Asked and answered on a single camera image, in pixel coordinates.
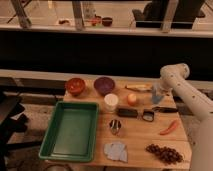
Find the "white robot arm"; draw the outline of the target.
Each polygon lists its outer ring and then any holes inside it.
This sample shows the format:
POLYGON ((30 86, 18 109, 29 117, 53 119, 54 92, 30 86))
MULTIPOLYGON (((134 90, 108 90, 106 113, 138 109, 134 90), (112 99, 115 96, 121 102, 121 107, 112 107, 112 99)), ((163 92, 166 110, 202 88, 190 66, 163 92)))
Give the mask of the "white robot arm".
POLYGON ((200 121, 190 171, 213 171, 213 101, 186 81, 189 73, 187 64, 166 65, 160 70, 159 88, 173 89, 200 121))

